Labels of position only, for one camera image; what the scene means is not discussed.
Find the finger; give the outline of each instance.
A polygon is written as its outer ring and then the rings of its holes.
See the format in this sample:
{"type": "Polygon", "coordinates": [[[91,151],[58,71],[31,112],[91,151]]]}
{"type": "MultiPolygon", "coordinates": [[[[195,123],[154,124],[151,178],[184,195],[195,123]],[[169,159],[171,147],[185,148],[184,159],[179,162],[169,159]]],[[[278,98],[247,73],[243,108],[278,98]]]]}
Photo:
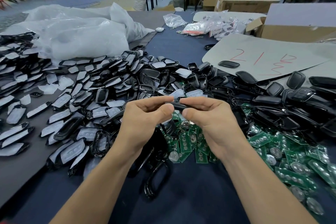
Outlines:
{"type": "Polygon", "coordinates": [[[202,110],[210,110],[217,106],[219,106],[223,101],[214,99],[214,98],[206,98],[206,97],[189,97],[189,98],[181,98],[180,103],[190,105],[190,106],[198,106],[202,108],[202,110]]]}
{"type": "Polygon", "coordinates": [[[206,125],[206,122],[208,120],[208,112],[207,111],[199,111],[194,108],[186,108],[182,112],[182,116],[186,118],[187,120],[191,120],[193,123],[195,123],[198,126],[204,126],[206,125]]]}
{"type": "Polygon", "coordinates": [[[174,111],[174,106],[172,104],[164,104],[159,107],[156,111],[150,112],[151,118],[156,122],[156,124],[162,123],[166,120],[171,119],[171,114],[174,111]]]}
{"type": "Polygon", "coordinates": [[[160,97],[151,97],[151,98],[135,100],[134,104],[136,104],[144,112],[150,112],[150,111],[156,110],[158,106],[166,102],[172,102],[172,101],[174,101],[173,96],[160,96],[160,97]]]}

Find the dark blue table surface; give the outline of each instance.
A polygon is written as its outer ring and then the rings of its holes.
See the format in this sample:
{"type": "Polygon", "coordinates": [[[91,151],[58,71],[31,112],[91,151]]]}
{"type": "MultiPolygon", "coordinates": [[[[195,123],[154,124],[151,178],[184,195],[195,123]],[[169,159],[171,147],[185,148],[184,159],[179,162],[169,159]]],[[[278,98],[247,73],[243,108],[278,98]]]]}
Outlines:
{"type": "MultiPolygon", "coordinates": [[[[194,14],[177,12],[191,22],[194,14]]],[[[208,36],[195,38],[177,34],[182,27],[165,30],[146,46],[149,55],[178,60],[181,65],[201,64],[206,51],[204,45],[216,43],[208,36]]],[[[336,163],[336,148],[329,147],[331,161],[336,163]]],[[[110,223],[249,223],[236,190],[221,163],[196,164],[193,152],[184,163],[173,164],[172,175],[158,198],[152,202],[139,193],[145,176],[141,171],[135,178],[126,178],[111,215],[110,223]]],[[[67,175],[68,167],[58,171],[41,172],[23,187],[7,205],[8,217],[16,224],[48,223],[66,200],[81,184],[82,177],[67,175]]],[[[336,201],[324,190],[326,184],[317,180],[320,188],[315,198],[325,209],[320,223],[336,223],[336,201]]]]}

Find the pile of circuit boards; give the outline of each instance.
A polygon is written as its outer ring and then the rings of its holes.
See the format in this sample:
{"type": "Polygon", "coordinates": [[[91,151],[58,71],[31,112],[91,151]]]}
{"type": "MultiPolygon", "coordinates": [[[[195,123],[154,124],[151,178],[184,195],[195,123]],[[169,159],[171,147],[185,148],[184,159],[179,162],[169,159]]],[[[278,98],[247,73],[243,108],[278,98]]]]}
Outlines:
{"type": "MultiPolygon", "coordinates": [[[[22,139],[33,128],[28,122],[17,125],[23,116],[29,119],[53,108],[55,114],[40,133],[46,145],[59,145],[47,159],[47,167],[70,166],[69,176],[87,174],[113,145],[128,101],[172,95],[178,103],[183,97],[204,96],[230,104],[250,145],[311,212],[323,214],[313,199],[317,190],[314,177],[320,176],[336,196],[336,166],[320,144],[336,137],[336,79],[310,77],[312,86],[302,87],[304,74],[293,72],[287,82],[289,89],[273,82],[265,90],[262,86],[269,81],[257,82],[244,71],[233,76],[208,62],[183,67],[178,61],[148,55],[144,46],[113,58],[67,60],[54,66],[34,52],[30,42],[34,37],[28,33],[0,39],[0,82],[8,81],[0,86],[0,108],[2,112],[11,108],[10,122],[8,118],[6,122],[13,125],[0,134],[0,156],[16,155],[28,147],[22,139]],[[61,82],[65,86],[58,98],[34,110],[15,98],[41,84],[57,87],[61,82]]],[[[239,66],[233,63],[222,61],[219,65],[239,66]]],[[[43,93],[29,95],[39,98],[43,93]]],[[[218,161],[201,128],[186,120],[182,109],[175,109],[170,121],[157,126],[129,171],[129,177],[141,169],[147,171],[141,190],[151,200],[168,181],[172,162],[183,163],[190,155],[196,163],[218,161]],[[166,175],[154,189],[152,180],[161,168],[166,175]]]]}

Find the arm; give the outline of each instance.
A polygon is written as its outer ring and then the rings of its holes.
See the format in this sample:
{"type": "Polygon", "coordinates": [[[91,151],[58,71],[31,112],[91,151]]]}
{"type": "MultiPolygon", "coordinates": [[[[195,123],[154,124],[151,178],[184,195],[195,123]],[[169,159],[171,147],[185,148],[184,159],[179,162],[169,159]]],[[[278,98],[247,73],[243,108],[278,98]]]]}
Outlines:
{"type": "Polygon", "coordinates": [[[155,126],[171,119],[174,107],[164,104],[171,101],[173,97],[163,96],[127,103],[113,146],[50,224],[103,224],[109,221],[131,165],[153,135],[155,126]]]}
{"type": "Polygon", "coordinates": [[[182,115],[203,129],[212,152],[222,161],[253,224],[317,224],[296,197],[267,167],[247,142],[230,105],[224,101],[196,97],[181,103],[194,108],[182,115]]]}

